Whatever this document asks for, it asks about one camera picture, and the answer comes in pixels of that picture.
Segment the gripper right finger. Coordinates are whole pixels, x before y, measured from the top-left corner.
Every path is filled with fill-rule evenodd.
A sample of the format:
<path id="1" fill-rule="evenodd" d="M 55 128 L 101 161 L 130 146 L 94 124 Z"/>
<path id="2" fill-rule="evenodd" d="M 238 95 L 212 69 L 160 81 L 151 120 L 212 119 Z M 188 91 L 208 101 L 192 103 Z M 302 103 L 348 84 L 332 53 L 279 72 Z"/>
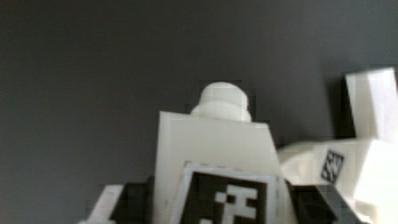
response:
<path id="1" fill-rule="evenodd" d="M 295 185 L 288 191 L 299 224 L 373 224 L 361 218 L 332 185 Z"/>

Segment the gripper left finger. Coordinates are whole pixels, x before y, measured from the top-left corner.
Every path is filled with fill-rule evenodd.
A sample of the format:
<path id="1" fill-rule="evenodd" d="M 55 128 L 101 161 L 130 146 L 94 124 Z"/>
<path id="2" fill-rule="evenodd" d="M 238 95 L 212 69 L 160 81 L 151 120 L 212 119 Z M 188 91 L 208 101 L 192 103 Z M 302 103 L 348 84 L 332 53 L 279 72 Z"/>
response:
<path id="1" fill-rule="evenodd" d="M 91 214 L 77 224 L 149 224 L 151 196 L 149 183 L 107 185 Z"/>

